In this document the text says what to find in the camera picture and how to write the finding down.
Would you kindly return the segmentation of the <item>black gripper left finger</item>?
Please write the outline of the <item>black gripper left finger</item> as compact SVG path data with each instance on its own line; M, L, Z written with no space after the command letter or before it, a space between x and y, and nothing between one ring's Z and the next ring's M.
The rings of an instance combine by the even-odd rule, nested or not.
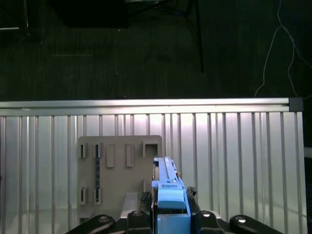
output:
M98 214L68 231L69 234L151 234L152 195L150 192L127 193L118 220Z

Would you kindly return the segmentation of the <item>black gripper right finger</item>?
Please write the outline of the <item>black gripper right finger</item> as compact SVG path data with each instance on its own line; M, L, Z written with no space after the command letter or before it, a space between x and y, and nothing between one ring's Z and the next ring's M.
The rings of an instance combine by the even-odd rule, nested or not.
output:
M195 201L196 190L187 188L193 234L275 234L277 230L243 214L224 221L213 211L201 210Z

